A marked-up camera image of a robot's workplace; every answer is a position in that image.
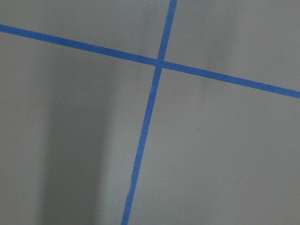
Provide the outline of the blue tape grid lines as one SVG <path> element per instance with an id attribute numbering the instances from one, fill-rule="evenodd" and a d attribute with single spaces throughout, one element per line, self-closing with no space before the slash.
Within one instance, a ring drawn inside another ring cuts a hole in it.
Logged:
<path id="1" fill-rule="evenodd" d="M 56 45 L 66 46 L 66 47 L 79 49 L 87 52 L 97 53 L 97 54 L 106 55 L 118 59 L 124 59 L 124 60 L 129 60 L 133 62 L 154 66 L 155 70 L 154 70 L 151 89 L 150 89 L 147 106 L 144 114 L 143 124 L 142 124 L 141 133 L 139 137 L 139 143 L 136 150 L 135 161 L 134 161 L 132 175 L 131 175 L 130 188 L 127 194 L 122 220 L 121 220 L 121 224 L 123 225 L 127 225 L 129 223 L 130 213 L 131 213 L 133 200 L 135 196 L 136 185 L 138 183 L 139 172 L 142 164 L 143 153 L 147 141 L 151 117 L 155 105 L 157 90 L 159 87 L 161 72 L 163 69 L 205 77 L 212 80 L 218 80 L 221 82 L 232 83 L 244 87 L 249 87 L 252 89 L 276 93 L 283 96 L 288 96 L 293 98 L 300 97 L 300 93 L 297 90 L 291 90 L 291 89 L 282 88 L 282 87 L 278 87 L 266 83 L 256 82 L 256 81 L 247 80 L 247 79 L 230 76 L 230 75 L 224 75 L 224 74 L 220 74 L 208 70 L 203 70 L 200 68 L 189 67 L 189 66 L 166 61 L 165 55 L 167 52 L 167 47 L 168 47 L 169 37 L 171 34 L 172 24 L 176 12 L 176 7 L 177 7 L 177 1 L 175 0 L 170 1 L 166 20 L 165 20 L 165 25 L 163 29 L 163 34 L 159 46 L 159 52 L 156 58 L 145 57 L 145 56 L 141 56 L 129 52 L 123 52 L 123 51 L 106 48 L 98 45 L 91 45 L 84 42 L 74 41 L 71 39 L 52 36 L 52 35 L 39 33 L 31 30 L 25 30 L 25 29 L 12 27 L 4 24 L 0 26 L 0 31 L 3 33 L 25 37 L 25 38 L 31 38 L 39 41 L 53 43 Z"/>

